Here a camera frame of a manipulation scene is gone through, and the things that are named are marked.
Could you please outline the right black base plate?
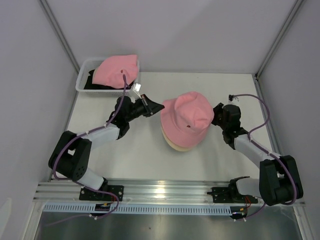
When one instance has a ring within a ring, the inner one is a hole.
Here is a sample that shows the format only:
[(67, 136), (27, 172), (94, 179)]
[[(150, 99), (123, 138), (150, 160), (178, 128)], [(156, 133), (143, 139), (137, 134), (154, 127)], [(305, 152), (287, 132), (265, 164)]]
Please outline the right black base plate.
[(238, 180), (249, 178), (248, 176), (231, 179), (227, 187), (212, 187), (206, 194), (212, 196), (213, 203), (220, 204), (257, 204), (258, 199), (252, 195), (240, 194), (236, 183)]

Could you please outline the black hat in basket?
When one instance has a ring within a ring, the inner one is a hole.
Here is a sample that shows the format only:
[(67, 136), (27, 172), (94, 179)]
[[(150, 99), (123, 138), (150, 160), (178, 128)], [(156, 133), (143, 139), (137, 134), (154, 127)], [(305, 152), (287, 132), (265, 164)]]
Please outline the black hat in basket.
[(91, 71), (88, 72), (89, 76), (87, 77), (84, 90), (113, 90), (112, 87), (110, 86), (105, 86), (105, 85), (100, 85), (100, 84), (94, 84), (93, 83), (93, 76), (95, 73), (95, 70), (92, 69)]

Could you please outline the right aluminium corner post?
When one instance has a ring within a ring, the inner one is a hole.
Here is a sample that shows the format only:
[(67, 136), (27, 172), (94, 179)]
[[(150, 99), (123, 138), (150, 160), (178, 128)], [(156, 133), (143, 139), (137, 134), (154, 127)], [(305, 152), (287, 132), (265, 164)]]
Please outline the right aluminium corner post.
[(306, 2), (307, 2), (306, 0), (295, 0), (294, 1), (293, 6), (290, 8), (290, 11), (288, 12), (284, 22), (282, 23), (279, 31), (277, 32), (274, 40), (272, 41), (270, 48), (268, 49), (265, 57), (263, 58), (261, 64), (259, 65), (259, 68), (257, 69), (256, 73), (254, 74), (254, 77), (257, 81), (259, 81), (264, 70), (266, 69), (268, 64), (271, 62), (273, 56), (275, 55), (276, 51), (280, 47), (286, 34), (289, 32), (290, 27), (293, 25), (296, 17), (298, 16), (299, 12), (301, 11), (301, 9), (303, 8), (303, 6)]

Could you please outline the pink bucket hat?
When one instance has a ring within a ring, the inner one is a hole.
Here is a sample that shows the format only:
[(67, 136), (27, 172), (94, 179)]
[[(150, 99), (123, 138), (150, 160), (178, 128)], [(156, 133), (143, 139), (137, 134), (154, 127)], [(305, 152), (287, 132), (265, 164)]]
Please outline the pink bucket hat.
[(182, 148), (193, 148), (207, 135), (214, 118), (213, 107), (205, 96), (196, 91), (167, 99), (160, 112), (165, 136)]
[(138, 77), (138, 56), (114, 55), (104, 60), (93, 72), (92, 83), (122, 89), (124, 87), (123, 75), (127, 85), (130, 85)]

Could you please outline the aluminium corner post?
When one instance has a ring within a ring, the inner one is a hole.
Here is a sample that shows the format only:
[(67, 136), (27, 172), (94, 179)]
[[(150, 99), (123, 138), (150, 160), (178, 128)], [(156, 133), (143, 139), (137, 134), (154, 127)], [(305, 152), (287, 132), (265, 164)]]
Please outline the aluminium corner post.
[(279, 31), (277, 32), (274, 40), (272, 41), (270, 48), (268, 49), (265, 57), (263, 58), (261, 64), (259, 65), (259, 68), (257, 69), (256, 73), (254, 74), (254, 77), (257, 81), (259, 81), (264, 70), (266, 69), (268, 64), (271, 62), (273, 56), (275, 55), (276, 51), (280, 47), (286, 34), (289, 32), (290, 27), (293, 25), (296, 17), (298, 16), (299, 12), (301, 11), (301, 9), (303, 8), (303, 6), (306, 2), (307, 2), (306, 0), (295, 0), (294, 1), (293, 6), (290, 8), (290, 11), (288, 12), (284, 22), (282, 23)]
[(53, 32), (55, 33), (63, 51), (65, 52), (68, 60), (70, 61), (71, 65), (73, 66), (75, 72), (78, 74), (80, 72), (80, 65), (76, 60), (76, 57), (68, 43), (68, 40), (47, 0), (38, 0), (37, 1), (47, 18)]

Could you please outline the left aluminium corner post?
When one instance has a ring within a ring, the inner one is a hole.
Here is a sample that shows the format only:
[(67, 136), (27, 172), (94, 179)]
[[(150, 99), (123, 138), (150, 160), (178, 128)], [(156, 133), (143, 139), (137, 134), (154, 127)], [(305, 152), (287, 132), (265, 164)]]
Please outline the left aluminium corner post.
[(68, 43), (68, 40), (47, 0), (38, 0), (37, 1), (47, 18), (53, 32), (55, 33), (63, 51), (65, 52), (68, 60), (70, 61), (71, 65), (73, 66), (75, 72), (78, 74), (80, 72), (80, 65), (76, 60), (76, 57)]

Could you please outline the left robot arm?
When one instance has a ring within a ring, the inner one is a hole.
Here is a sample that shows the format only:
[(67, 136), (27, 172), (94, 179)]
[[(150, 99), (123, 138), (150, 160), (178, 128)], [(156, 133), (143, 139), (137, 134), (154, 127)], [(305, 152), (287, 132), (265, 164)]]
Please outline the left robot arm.
[(150, 100), (145, 94), (135, 101), (128, 96), (119, 97), (109, 119), (100, 127), (76, 134), (62, 133), (48, 161), (49, 168), (90, 190), (96, 200), (103, 200), (108, 194), (108, 180), (89, 169), (91, 151), (107, 142), (121, 139), (130, 129), (130, 122), (143, 116), (151, 117), (165, 108)]

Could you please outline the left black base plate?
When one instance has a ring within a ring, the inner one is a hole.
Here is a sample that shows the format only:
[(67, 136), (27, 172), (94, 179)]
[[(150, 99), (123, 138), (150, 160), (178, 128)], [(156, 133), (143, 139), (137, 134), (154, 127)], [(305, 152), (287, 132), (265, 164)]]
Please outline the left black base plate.
[[(107, 185), (104, 192), (109, 192), (118, 197), (121, 202), (124, 196), (124, 186), (123, 185)], [(105, 201), (105, 202), (116, 202), (116, 198), (113, 195), (106, 193), (101, 193), (97, 191), (92, 191), (87, 188), (83, 188), (79, 193), (80, 201)]]

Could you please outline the aluminium mounting rail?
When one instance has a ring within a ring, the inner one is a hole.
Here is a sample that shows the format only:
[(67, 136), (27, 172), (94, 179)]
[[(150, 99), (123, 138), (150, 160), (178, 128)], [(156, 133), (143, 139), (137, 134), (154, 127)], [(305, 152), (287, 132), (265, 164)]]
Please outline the aluminium mounting rail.
[[(212, 205), (207, 194), (212, 187), (227, 187), (227, 181), (178, 181), (111, 179), (109, 185), (124, 186), (122, 204)], [(82, 187), (69, 180), (40, 182), (34, 202), (79, 202)]]

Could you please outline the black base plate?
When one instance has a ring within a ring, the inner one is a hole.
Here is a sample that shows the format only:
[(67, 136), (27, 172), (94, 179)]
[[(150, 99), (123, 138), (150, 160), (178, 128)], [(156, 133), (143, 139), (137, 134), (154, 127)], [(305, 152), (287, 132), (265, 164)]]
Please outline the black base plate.
[[(118, 197), (121, 202), (124, 196), (124, 186), (123, 185), (107, 185), (104, 192), (109, 192)], [(87, 188), (83, 188), (79, 193), (80, 201), (105, 201), (105, 202), (116, 202), (116, 198), (113, 195), (106, 193), (101, 193), (97, 191), (92, 191)]]
[(212, 196), (213, 203), (220, 204), (257, 204), (258, 199), (252, 195), (240, 194), (236, 183), (238, 180), (249, 178), (248, 176), (231, 179), (227, 187), (212, 187), (206, 194)]

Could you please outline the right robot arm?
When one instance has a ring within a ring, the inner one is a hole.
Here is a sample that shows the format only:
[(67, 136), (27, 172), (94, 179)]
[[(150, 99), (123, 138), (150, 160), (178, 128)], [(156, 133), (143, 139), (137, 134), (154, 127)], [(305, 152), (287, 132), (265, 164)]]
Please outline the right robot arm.
[(244, 197), (256, 197), (268, 206), (274, 206), (291, 205), (303, 197), (298, 167), (291, 155), (272, 152), (250, 138), (249, 132), (241, 127), (238, 106), (219, 103), (213, 112), (211, 123), (221, 128), (224, 142), (259, 168), (257, 179), (243, 176), (229, 181), (227, 194), (230, 200), (239, 202)]

